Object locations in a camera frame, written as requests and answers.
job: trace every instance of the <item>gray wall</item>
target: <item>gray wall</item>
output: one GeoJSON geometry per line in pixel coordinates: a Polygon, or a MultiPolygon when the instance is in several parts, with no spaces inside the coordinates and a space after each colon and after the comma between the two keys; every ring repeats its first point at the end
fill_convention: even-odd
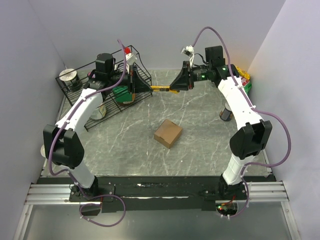
{"type": "Polygon", "coordinates": [[[0,32],[0,238],[8,240],[44,163],[42,129],[57,116],[54,76],[64,65],[28,1],[0,1],[0,32]]]}
{"type": "MultiPolygon", "coordinates": [[[[285,183],[304,240],[320,239],[319,8],[318,0],[286,0],[249,68],[252,101],[281,116],[291,133],[291,156],[274,171],[285,183]]],[[[281,126],[273,128],[267,153],[275,163],[287,143],[281,126]]]]}
{"type": "MultiPolygon", "coordinates": [[[[181,69],[198,32],[212,26],[225,39],[232,62],[248,69],[285,0],[30,0],[68,67],[101,52],[134,45],[150,69],[181,69]]],[[[196,52],[219,45],[205,32],[196,52]]]]}

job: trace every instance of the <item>black wire rack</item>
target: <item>black wire rack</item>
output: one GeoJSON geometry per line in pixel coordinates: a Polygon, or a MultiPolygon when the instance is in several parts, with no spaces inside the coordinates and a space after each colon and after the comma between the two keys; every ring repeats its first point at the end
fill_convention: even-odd
{"type": "MultiPolygon", "coordinates": [[[[152,85],[151,75],[148,72],[148,70],[146,69],[146,67],[143,64],[143,62],[141,61],[140,53],[132,45],[129,45],[128,48],[130,48],[131,52],[138,57],[139,62],[141,63],[141,65],[143,67],[143,68],[141,68],[137,63],[134,63],[134,65],[137,67],[139,75],[143,78],[143,80],[145,82],[147,82],[149,85],[152,85]]],[[[115,52],[113,52],[111,54],[113,55],[114,58],[116,58],[116,57],[119,57],[120,59],[122,58],[122,60],[120,60],[120,61],[115,63],[115,64],[117,64],[119,66],[118,69],[120,69],[122,71],[124,69],[124,65],[120,64],[121,62],[124,61],[123,60],[123,55],[122,55],[122,50],[120,49],[120,50],[115,51],[115,52]]],[[[88,63],[86,65],[83,65],[81,67],[78,67],[78,68],[74,69],[73,71],[67,72],[66,74],[69,74],[69,73],[74,72],[74,71],[82,70],[85,67],[87,67],[89,65],[92,65],[94,63],[95,63],[95,61],[92,61],[92,62],[90,62],[90,63],[88,63]]],[[[55,78],[55,80],[58,83],[60,89],[62,90],[63,94],[65,95],[65,97],[68,100],[68,102],[70,103],[70,105],[73,106],[76,103],[76,101],[78,100],[78,98],[80,97],[81,92],[84,89],[84,85],[86,84],[86,82],[89,79],[88,79],[88,76],[86,75],[85,77],[80,78],[77,81],[74,81],[72,84],[67,85],[64,81],[60,80],[60,77],[62,77],[64,75],[57,76],[55,78]]],[[[118,98],[118,97],[120,97],[120,96],[122,96],[124,94],[127,94],[127,92],[126,91],[122,91],[122,92],[119,92],[119,93],[114,93],[113,91],[111,91],[108,94],[108,96],[106,97],[106,99],[104,100],[104,102],[102,103],[106,108],[105,116],[103,118],[99,119],[99,120],[94,120],[94,119],[89,118],[89,120],[84,125],[84,128],[86,130],[89,130],[90,128],[93,128],[94,126],[106,121],[107,119],[109,119],[109,118],[121,113],[122,111],[132,107],[133,105],[141,102],[142,100],[152,96],[151,92],[136,93],[133,103],[131,103],[129,105],[119,105],[116,102],[116,98],[118,98]]]]}

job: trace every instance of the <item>marble countertop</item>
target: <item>marble countertop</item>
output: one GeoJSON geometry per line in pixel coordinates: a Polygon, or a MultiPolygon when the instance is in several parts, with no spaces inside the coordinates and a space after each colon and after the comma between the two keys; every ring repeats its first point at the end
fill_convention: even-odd
{"type": "MultiPolygon", "coordinates": [[[[178,73],[151,70],[152,84],[169,85],[178,73]]],[[[85,150],[84,161],[97,176],[219,176],[228,165],[229,140],[237,131],[234,119],[224,122],[219,117],[225,101],[210,81],[196,82],[194,89],[179,94],[155,92],[88,132],[83,131],[79,137],[85,150]],[[183,128],[171,149],[154,140],[154,132],[165,119],[183,128]]],[[[61,115],[69,108],[65,101],[61,115]]],[[[262,152],[255,161],[265,163],[262,152]]],[[[43,176],[50,175],[47,168],[43,176]]],[[[268,174],[261,166],[249,166],[247,173],[268,174]]]]}

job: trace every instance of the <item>red object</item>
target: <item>red object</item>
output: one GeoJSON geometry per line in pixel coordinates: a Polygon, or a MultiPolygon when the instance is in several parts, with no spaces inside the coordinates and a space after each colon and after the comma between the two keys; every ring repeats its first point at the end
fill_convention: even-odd
{"type": "Polygon", "coordinates": [[[125,54],[129,54],[129,53],[131,53],[131,50],[130,50],[130,48],[126,47],[126,48],[124,49],[124,52],[125,52],[125,54]]]}

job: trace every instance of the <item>cardboard box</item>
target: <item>cardboard box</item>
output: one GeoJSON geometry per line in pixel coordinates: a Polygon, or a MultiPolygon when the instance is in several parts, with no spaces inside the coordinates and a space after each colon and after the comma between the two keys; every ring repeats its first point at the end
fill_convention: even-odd
{"type": "Polygon", "coordinates": [[[154,133],[154,139],[170,149],[182,133],[182,127],[166,119],[154,133]]]}

